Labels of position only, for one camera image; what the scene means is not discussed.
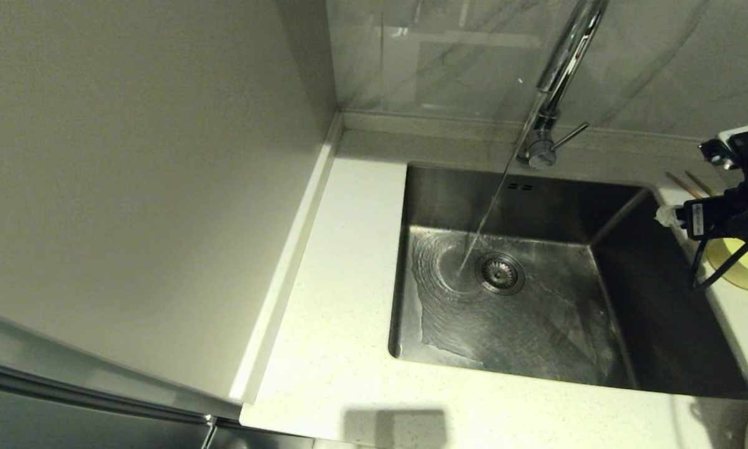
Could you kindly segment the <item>chrome kitchen faucet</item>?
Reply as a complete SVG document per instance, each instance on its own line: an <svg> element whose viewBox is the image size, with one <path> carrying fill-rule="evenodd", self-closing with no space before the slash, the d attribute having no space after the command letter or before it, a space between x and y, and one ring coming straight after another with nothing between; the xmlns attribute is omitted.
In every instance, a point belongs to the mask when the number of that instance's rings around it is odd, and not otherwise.
<svg viewBox="0 0 748 449"><path fill-rule="evenodd" d="M564 137L555 139L560 105L577 69L604 19L610 0L577 0L550 60L536 85L537 94L514 144L514 159L534 170L546 170L557 161L557 151L590 127L585 120Z"/></svg>

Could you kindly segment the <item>stainless steel sink basin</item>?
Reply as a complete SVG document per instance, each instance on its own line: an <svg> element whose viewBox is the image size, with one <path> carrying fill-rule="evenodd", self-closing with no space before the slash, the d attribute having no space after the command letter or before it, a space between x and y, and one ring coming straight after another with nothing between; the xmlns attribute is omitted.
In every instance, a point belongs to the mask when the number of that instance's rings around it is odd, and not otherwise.
<svg viewBox="0 0 748 449"><path fill-rule="evenodd" d="M748 374L645 186L406 168L388 350L398 360L748 400ZM525 269L511 296L477 258Z"/></svg>

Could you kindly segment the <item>brown wooden chopstick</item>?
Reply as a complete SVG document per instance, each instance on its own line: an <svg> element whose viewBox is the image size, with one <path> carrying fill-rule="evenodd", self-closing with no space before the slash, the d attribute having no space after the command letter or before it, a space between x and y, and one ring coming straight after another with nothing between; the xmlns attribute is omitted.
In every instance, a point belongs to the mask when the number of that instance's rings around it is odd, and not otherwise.
<svg viewBox="0 0 748 449"><path fill-rule="evenodd" d="M670 171L666 171L665 176L670 179L670 181L674 182L678 187L682 188L682 190L687 191L693 198L701 198L701 194L699 194L698 191L695 190L695 188L691 188L690 185L683 182L679 177L673 175L670 173Z"/></svg>
<svg viewBox="0 0 748 449"><path fill-rule="evenodd" d="M698 176L691 173L690 171L685 171L685 174L695 182L698 187L700 187L702 190L704 190L705 193L707 193L708 196L717 196L717 193L715 190L713 190L709 185L707 185L704 181L699 179Z"/></svg>

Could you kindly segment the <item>round metal drain strainer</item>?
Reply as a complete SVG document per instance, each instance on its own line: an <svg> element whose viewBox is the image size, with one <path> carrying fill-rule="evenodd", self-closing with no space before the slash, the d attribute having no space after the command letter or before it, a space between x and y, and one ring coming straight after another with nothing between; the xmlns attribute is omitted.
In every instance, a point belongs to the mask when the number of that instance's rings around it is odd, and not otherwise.
<svg viewBox="0 0 748 449"><path fill-rule="evenodd" d="M491 252L477 258L474 265L477 281L488 292L498 296L517 294L525 285L525 269L513 256Z"/></svg>

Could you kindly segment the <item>beige tall side panel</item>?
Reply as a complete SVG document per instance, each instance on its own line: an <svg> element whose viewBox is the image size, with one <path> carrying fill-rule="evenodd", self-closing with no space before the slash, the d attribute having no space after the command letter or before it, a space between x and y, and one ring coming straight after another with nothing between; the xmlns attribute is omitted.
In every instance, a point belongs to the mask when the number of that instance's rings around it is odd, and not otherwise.
<svg viewBox="0 0 748 449"><path fill-rule="evenodd" d="M326 0L0 0L0 318L252 402L336 111Z"/></svg>

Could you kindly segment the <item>grey stainless appliance door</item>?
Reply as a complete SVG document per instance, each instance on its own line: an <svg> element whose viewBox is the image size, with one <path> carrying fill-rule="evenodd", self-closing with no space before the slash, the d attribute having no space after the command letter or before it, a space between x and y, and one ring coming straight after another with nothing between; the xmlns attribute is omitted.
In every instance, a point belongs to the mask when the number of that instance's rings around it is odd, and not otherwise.
<svg viewBox="0 0 748 449"><path fill-rule="evenodd" d="M240 411L0 319L0 449L314 449Z"/></svg>

